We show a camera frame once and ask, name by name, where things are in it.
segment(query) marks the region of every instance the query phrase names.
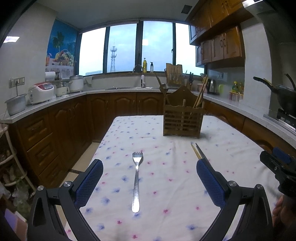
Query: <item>wall outlet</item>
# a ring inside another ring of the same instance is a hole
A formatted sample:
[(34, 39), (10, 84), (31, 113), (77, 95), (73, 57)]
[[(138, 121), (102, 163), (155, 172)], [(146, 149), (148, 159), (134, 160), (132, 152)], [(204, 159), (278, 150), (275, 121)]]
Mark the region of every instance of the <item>wall outlet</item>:
[(25, 77), (20, 77), (20, 78), (15, 78), (15, 79), (11, 78), (8, 81), (9, 88), (15, 87), (16, 83), (17, 83), (17, 86), (24, 85), (25, 84)]
[(218, 74), (217, 74), (217, 78), (218, 78), (218, 79), (223, 79), (223, 73), (218, 73)]

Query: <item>floral tablecloth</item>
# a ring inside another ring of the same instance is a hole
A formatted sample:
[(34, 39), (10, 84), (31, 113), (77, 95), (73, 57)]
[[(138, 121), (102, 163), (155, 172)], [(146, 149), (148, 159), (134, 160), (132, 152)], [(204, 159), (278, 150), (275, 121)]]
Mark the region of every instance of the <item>floral tablecloth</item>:
[[(80, 209), (101, 241), (199, 240), (220, 208), (211, 201), (196, 173), (198, 143), (216, 171), (240, 186), (264, 186), (273, 209), (278, 182), (259, 160), (262, 149), (213, 116), (204, 116), (199, 139), (163, 136), (163, 116), (117, 117), (94, 159), (104, 173), (87, 205)], [(131, 154), (142, 151), (139, 168), (140, 211), (131, 211), (135, 165)], [(224, 240), (231, 238), (243, 207)], [(69, 224), (68, 237), (76, 240)]]

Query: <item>sink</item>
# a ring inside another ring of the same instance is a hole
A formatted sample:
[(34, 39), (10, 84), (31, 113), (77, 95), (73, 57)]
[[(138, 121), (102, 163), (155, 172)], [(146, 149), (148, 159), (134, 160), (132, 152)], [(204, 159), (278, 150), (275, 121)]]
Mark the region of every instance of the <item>sink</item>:
[(105, 89), (105, 90), (131, 90), (131, 89), (153, 89), (153, 87), (145, 87), (145, 88), (141, 88), (141, 87), (113, 87), (113, 88), (109, 88), (109, 89)]

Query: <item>yellow bottle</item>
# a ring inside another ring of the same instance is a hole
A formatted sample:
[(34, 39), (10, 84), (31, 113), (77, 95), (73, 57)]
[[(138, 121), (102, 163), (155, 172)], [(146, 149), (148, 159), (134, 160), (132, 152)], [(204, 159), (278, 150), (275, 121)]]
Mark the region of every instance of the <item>yellow bottle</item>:
[(146, 61), (146, 58), (144, 58), (144, 61), (143, 61), (143, 70), (144, 70), (144, 73), (147, 73), (147, 61)]

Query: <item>wok handle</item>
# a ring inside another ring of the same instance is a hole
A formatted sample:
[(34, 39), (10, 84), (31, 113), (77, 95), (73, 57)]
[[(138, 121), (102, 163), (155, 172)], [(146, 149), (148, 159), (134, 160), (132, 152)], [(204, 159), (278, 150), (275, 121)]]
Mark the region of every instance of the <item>wok handle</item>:
[(292, 86), (293, 86), (293, 89), (296, 91), (296, 86), (295, 86), (294, 81), (292, 80), (291, 76), (290, 76), (289, 74), (285, 74), (285, 75), (286, 75), (286, 76), (288, 77), (288, 79), (291, 81)]
[(261, 82), (263, 84), (265, 84), (268, 88), (270, 88), (270, 90), (272, 92), (274, 92), (276, 94), (278, 93), (278, 90), (269, 81), (264, 80), (264, 79), (261, 79), (261, 78), (256, 77), (256, 76), (254, 76), (253, 79), (256, 80), (256, 81), (259, 81), (259, 82)]

